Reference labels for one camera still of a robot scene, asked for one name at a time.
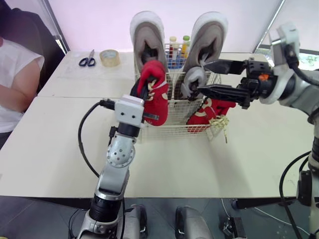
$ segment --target floor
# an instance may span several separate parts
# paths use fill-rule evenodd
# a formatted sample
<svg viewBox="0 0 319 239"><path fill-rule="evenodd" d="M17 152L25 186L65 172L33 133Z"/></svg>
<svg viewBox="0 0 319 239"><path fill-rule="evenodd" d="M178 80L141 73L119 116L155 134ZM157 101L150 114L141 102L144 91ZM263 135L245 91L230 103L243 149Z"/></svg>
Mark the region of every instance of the floor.
<svg viewBox="0 0 319 239"><path fill-rule="evenodd" d="M249 239L293 239L290 226L284 225L256 209L235 211L231 207L231 199L224 199L225 207L231 216L241 217ZM225 239L219 229L220 220L225 218L225 212L220 199L166 199L143 198L126 199L127 207L131 204L144 204L148 215L150 239L174 239L174 214L177 206L188 205L205 218L214 239ZM259 207L261 210L288 222L283 207L268 205ZM294 202L290 205L299 227L308 231L308 207ZM67 239L68 220L75 208L51 203L33 201L18 197L0 196L0 237L8 239ZM80 211L73 225L77 234L84 217Z"/></svg>

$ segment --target person's arm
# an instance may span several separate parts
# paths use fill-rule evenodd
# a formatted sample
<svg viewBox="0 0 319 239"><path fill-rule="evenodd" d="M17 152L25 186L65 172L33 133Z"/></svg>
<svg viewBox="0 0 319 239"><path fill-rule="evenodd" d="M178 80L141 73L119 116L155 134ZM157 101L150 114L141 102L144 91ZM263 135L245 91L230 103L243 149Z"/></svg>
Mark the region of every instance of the person's arm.
<svg viewBox="0 0 319 239"><path fill-rule="evenodd" d="M36 95L40 67L35 60L20 70L11 88L0 85L0 105L17 112L24 112Z"/></svg>

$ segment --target white t-shirt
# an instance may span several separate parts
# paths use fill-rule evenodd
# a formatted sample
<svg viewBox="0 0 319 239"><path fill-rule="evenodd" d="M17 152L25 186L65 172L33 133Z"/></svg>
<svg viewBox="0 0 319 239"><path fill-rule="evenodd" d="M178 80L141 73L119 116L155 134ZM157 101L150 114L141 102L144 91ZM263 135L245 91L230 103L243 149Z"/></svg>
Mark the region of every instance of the white t-shirt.
<svg viewBox="0 0 319 239"><path fill-rule="evenodd" d="M16 74L33 60L36 60L41 69L44 63L43 56L4 39L0 47L0 85L11 88ZM0 133L12 131L22 116L23 113L0 105Z"/></svg>

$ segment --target tape roll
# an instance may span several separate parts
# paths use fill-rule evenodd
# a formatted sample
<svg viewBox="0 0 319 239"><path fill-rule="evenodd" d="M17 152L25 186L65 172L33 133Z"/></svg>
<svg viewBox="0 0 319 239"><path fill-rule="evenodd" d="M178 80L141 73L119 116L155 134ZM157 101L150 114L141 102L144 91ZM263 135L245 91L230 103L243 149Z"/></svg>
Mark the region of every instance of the tape roll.
<svg viewBox="0 0 319 239"><path fill-rule="evenodd" d="M105 50L100 52L102 64L106 67L117 66L121 63L119 53L116 50Z"/></svg>

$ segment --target scissors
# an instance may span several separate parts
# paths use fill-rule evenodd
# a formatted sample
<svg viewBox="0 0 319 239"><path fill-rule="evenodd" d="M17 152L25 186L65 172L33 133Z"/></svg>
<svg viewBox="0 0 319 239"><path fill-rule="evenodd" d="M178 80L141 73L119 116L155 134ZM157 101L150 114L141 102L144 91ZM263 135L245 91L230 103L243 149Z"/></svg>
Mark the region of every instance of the scissors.
<svg viewBox="0 0 319 239"><path fill-rule="evenodd" d="M85 57L83 58L80 62L79 62L79 66L95 66L95 59L93 58L94 56L94 49L91 51L89 57Z"/></svg>

